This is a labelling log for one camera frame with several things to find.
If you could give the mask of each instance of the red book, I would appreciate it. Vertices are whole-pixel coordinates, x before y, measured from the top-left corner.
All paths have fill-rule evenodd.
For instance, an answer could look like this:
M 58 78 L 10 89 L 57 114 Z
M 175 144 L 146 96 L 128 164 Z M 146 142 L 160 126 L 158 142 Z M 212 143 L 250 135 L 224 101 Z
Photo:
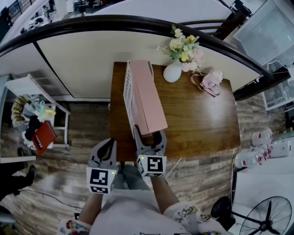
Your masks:
M 35 132 L 32 137 L 37 153 L 42 154 L 47 147 L 55 140 L 56 134 L 54 133 L 50 123 L 45 121 L 40 128 Z

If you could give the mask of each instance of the white t-shirt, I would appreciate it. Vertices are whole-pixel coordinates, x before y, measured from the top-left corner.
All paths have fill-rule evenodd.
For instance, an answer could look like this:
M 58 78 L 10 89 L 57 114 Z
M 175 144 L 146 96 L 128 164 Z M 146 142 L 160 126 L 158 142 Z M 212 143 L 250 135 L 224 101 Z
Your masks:
M 179 202 L 162 215 L 154 194 L 146 190 L 118 190 L 103 196 L 103 207 L 92 226 L 62 220 L 58 235 L 229 235 L 193 202 Z

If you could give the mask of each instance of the black fan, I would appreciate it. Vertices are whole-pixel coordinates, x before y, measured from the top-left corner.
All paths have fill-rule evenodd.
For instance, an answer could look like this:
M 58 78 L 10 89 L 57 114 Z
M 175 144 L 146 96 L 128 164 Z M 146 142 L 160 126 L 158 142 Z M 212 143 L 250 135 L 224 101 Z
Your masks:
M 281 196 L 270 197 L 262 201 L 253 208 L 248 216 L 235 213 L 229 210 L 229 207 L 229 198 L 222 197 L 212 207 L 211 216 L 221 218 L 224 215 L 233 214 L 244 218 L 240 235 L 254 235 L 257 233 L 264 235 L 283 235 L 292 216 L 290 202 Z

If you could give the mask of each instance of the gray pants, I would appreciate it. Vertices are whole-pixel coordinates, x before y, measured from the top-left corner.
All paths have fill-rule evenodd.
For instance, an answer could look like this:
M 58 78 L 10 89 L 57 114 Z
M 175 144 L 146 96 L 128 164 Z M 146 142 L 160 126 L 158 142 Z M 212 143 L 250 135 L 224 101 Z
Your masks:
M 123 170 L 119 166 L 119 172 L 113 188 L 125 189 L 124 180 L 126 181 L 130 190 L 150 190 L 148 185 L 143 180 L 139 170 L 132 165 L 126 165 Z

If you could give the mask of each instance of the pink box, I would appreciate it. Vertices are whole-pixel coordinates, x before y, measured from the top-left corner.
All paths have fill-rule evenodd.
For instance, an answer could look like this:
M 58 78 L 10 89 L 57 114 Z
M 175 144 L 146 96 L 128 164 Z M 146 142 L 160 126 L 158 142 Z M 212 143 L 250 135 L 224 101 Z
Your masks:
M 141 135 L 167 128 L 149 61 L 130 61 L 124 82 L 124 101 L 133 132 L 138 125 Z

